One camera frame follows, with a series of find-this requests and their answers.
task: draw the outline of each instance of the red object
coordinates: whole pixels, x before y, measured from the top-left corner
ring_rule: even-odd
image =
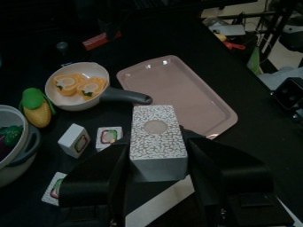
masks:
[[[223,43],[224,43],[224,45],[227,46],[227,48],[230,50],[232,50],[234,48],[236,48],[239,50],[244,50],[246,49],[244,45],[234,44],[234,43],[230,43],[230,42],[223,42]]]
[[[118,34],[115,35],[115,38],[120,37],[120,31],[118,32]],[[87,41],[83,42],[83,45],[87,49],[87,51],[95,49],[96,47],[102,46],[103,44],[108,43],[111,40],[107,39],[107,34],[106,32],[102,33],[100,35],[90,38]]]

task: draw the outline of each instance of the pan handle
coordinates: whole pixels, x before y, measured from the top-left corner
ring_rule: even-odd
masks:
[[[148,105],[152,103],[152,97],[139,92],[115,89],[108,87],[100,94],[100,101],[126,101],[135,104]]]

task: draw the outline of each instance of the toy food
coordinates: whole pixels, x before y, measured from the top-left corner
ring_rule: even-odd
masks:
[[[87,80],[83,74],[58,75],[54,77],[54,83],[58,92],[63,96],[72,96],[78,91],[78,86]]]
[[[78,94],[86,100],[96,97],[107,86],[107,80],[100,77],[91,77],[78,86]]]
[[[36,88],[24,90],[19,109],[38,128],[44,128],[50,124],[51,116],[56,113],[51,101]]]
[[[24,127],[12,125],[0,129],[0,161],[15,149],[23,135]]]

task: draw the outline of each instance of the food in pan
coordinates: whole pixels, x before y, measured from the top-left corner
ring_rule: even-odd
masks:
[[[91,77],[78,86],[78,94],[86,100],[96,97],[107,86],[107,80],[100,77]]]
[[[78,92],[78,86],[87,80],[83,74],[58,75],[54,77],[54,83],[58,92],[63,96],[72,96]]]

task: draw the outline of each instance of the patterned box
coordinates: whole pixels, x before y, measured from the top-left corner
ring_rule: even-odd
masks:
[[[122,138],[122,127],[99,128],[96,150],[100,152]]]
[[[172,106],[134,107],[131,169],[142,182],[186,178],[187,151]]]

